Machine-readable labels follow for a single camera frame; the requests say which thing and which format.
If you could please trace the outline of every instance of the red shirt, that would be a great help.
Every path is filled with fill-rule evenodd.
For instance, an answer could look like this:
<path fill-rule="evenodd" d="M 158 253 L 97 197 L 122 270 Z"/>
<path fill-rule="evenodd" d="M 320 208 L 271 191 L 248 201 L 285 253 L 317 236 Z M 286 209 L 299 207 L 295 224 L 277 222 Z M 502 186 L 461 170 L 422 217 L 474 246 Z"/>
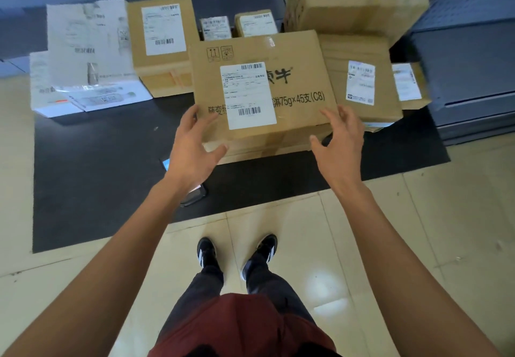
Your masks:
<path fill-rule="evenodd" d="M 336 351 L 317 326 L 297 315 L 281 315 L 265 295 L 230 293 L 200 306 L 148 356 L 184 357 L 210 345 L 220 357 L 290 357 L 304 343 Z"/>

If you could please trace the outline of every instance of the leg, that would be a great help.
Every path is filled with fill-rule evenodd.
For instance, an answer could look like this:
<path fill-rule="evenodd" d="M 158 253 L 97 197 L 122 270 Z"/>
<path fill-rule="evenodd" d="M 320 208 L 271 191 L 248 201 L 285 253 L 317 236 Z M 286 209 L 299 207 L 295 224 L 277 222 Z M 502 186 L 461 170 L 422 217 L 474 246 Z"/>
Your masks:
<path fill-rule="evenodd" d="M 193 278 L 190 286 L 177 300 L 158 335 L 158 341 L 187 319 L 201 304 L 220 296 L 223 272 L 216 260 L 216 251 L 209 238 L 203 237 L 197 246 L 197 256 L 202 271 Z"/>
<path fill-rule="evenodd" d="M 248 293 L 263 293 L 268 296 L 280 314 L 295 314 L 315 324 L 310 313 L 288 282 L 268 270 L 267 263 L 274 256 L 276 249 L 277 238 L 275 235 L 268 235 L 261 241 L 255 253 L 245 264 L 241 273 L 247 282 Z"/>

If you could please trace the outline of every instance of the person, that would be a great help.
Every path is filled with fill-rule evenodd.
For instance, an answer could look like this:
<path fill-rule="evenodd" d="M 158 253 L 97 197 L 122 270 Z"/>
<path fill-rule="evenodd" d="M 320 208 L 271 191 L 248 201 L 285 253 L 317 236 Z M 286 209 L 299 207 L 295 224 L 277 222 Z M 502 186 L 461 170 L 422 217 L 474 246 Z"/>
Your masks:
<path fill-rule="evenodd" d="M 173 211 L 204 182 L 227 151 L 206 152 L 201 138 L 217 114 L 182 117 L 164 178 L 111 240 L 4 353 L 5 357 L 107 356 L 143 283 Z M 333 128 L 324 147 L 311 137 L 323 177 L 356 238 L 377 304 L 402 356 L 500 356 L 409 249 L 383 215 L 360 174 L 364 126 L 344 106 L 323 109 Z M 268 270 L 277 252 L 264 237 L 242 277 L 248 295 L 220 296 L 216 248 L 201 239 L 202 270 L 177 301 L 150 356 L 337 355 L 297 294 Z"/>

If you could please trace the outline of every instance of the smartphone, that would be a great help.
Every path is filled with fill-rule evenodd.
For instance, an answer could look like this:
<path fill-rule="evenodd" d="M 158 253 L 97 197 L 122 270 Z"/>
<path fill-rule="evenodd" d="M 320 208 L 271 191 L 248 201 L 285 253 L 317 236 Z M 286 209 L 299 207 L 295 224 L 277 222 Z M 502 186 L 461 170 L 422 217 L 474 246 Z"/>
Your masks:
<path fill-rule="evenodd" d="M 170 166 L 170 159 L 163 160 L 162 163 L 164 169 L 168 171 L 168 166 Z M 187 207 L 188 205 L 195 204 L 197 201 L 202 200 L 207 195 L 208 190 L 205 188 L 204 184 L 198 185 L 181 201 L 181 206 Z"/>

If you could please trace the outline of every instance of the hand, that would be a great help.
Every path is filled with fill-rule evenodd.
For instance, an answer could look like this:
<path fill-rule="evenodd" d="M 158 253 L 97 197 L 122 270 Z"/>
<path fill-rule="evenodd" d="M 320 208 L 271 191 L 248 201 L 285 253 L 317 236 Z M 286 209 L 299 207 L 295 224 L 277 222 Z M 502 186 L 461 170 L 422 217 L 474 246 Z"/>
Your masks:
<path fill-rule="evenodd" d="M 218 113 L 197 120 L 197 112 L 198 105 L 193 105 L 182 116 L 171 149 L 170 166 L 165 174 L 165 179 L 171 179 L 185 192 L 185 196 L 210 176 L 228 149 L 225 144 L 210 153 L 204 149 L 202 134 L 218 118 Z"/>
<path fill-rule="evenodd" d="M 342 194 L 362 185 L 360 167 L 365 126 L 348 106 L 338 105 L 338 113 L 330 109 L 320 112 L 331 122 L 333 139 L 324 147 L 311 135 L 311 148 L 322 176 L 336 194 Z"/>

